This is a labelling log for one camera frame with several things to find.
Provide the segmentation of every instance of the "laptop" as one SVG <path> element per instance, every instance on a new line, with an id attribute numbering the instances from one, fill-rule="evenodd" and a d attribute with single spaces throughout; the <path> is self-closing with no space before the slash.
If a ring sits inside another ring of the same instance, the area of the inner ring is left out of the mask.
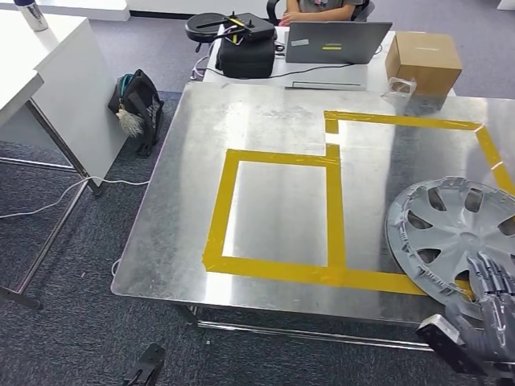
<path id="1" fill-rule="evenodd" d="M 294 22 L 286 39 L 288 63 L 367 64 L 392 23 Z"/>

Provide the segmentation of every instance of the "cardboard box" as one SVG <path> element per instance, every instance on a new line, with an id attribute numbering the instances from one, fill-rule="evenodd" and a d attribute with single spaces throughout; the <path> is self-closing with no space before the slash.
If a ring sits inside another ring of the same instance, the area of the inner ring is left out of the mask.
<path id="1" fill-rule="evenodd" d="M 415 78 L 424 95 L 447 95 L 462 69 L 451 36 L 423 32 L 396 32 L 385 65 L 388 79 Z"/>

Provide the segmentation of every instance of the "yellow tape square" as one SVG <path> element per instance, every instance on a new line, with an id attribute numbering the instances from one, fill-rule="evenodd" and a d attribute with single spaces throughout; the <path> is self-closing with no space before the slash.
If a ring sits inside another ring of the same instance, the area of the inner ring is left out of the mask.
<path id="1" fill-rule="evenodd" d="M 338 111 L 325 111 L 324 117 L 325 119 L 325 132 L 332 134 L 338 133 L 338 121 L 470 131 L 476 134 L 485 154 L 486 162 L 491 167 L 498 185 L 510 194 L 515 193 L 513 183 L 501 161 L 501 156 L 484 125 L 468 121 Z M 327 266 L 223 256 L 222 251 L 239 162 L 264 162 L 325 168 Z M 403 273 L 364 271 L 346 267 L 340 146 L 335 144 L 326 144 L 325 155 L 323 156 L 227 149 L 202 262 L 206 271 L 208 272 L 400 294 L 424 294 Z"/>

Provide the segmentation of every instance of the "gray carpet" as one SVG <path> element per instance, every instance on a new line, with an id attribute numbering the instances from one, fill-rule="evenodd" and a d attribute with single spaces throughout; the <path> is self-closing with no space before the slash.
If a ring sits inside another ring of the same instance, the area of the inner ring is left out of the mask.
<path id="1" fill-rule="evenodd" d="M 166 101 L 166 128 L 179 95 L 162 95 Z M 173 133 L 169 140 L 174 140 Z M 107 177 L 149 179 L 159 146 L 149 159 L 135 158 L 134 149 L 128 141 Z M 11 144 L 0 143 L 0 155 L 8 151 Z M 25 146 L 17 151 L 41 150 Z M 56 157 L 45 153 L 48 159 Z M 15 169 L 0 164 L 1 213 L 51 202 L 75 181 L 60 172 Z M 1 385 L 119 385 L 151 342 L 167 350 L 159 385 L 477 384 L 453 374 L 430 353 L 199 331 L 187 326 L 169 304 L 114 296 L 109 291 L 110 266 L 121 255 L 143 193 L 144 187 L 126 185 L 108 186 L 98 198 L 86 192 L 29 287 L 29 294 L 41 299 L 43 310 L 0 303 Z M 8 267 L 2 271 L 0 282 L 12 284 L 19 274 L 11 274 L 11 269 L 26 269 L 59 209 L 0 221 L 0 264 Z M 292 315 L 203 310 L 202 316 L 390 339 L 409 339 L 413 332 Z"/>
<path id="2" fill-rule="evenodd" d="M 266 0 L 257 1 L 265 7 Z M 449 34 L 464 64 L 455 87 L 458 95 L 515 99 L 515 12 L 497 10 L 498 2 L 377 0 L 370 20 L 391 21 L 394 31 Z M 206 51 L 195 53 L 196 44 L 184 32 L 184 20 L 91 23 L 113 75 L 143 68 L 160 90 L 181 91 L 191 67 Z"/>

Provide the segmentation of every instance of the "water bottle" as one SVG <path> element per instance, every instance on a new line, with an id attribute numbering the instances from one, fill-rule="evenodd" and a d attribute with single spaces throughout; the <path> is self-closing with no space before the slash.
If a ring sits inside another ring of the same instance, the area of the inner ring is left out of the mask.
<path id="1" fill-rule="evenodd" d="M 35 0 L 14 0 L 14 4 L 34 31 L 44 31 L 48 28 L 45 17 Z"/>

